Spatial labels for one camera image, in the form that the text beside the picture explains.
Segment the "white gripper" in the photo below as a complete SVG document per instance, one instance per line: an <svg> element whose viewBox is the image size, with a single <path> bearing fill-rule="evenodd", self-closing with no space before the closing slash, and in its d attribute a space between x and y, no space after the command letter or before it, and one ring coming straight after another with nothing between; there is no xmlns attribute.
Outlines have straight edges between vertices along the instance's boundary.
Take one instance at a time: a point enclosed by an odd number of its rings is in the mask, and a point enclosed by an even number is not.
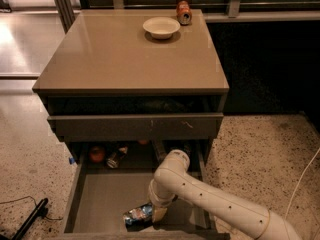
<svg viewBox="0 0 320 240"><path fill-rule="evenodd" d="M173 194L168 189L163 187L155 179L152 179L148 187L148 197L153 204L152 206L152 222L161 221L166 215L167 208L178 199L176 194Z"/></svg>

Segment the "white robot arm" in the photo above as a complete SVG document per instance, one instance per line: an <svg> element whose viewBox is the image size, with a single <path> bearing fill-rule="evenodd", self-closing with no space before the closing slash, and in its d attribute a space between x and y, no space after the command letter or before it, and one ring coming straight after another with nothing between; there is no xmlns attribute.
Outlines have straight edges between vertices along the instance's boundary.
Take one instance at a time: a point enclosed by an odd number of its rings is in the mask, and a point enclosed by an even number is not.
<svg viewBox="0 0 320 240"><path fill-rule="evenodd" d="M165 215L175 196L225 221L254 240L302 240L294 227L267 208L210 186L188 174L188 155L178 149L169 152L149 184L153 205L152 221Z"/></svg>

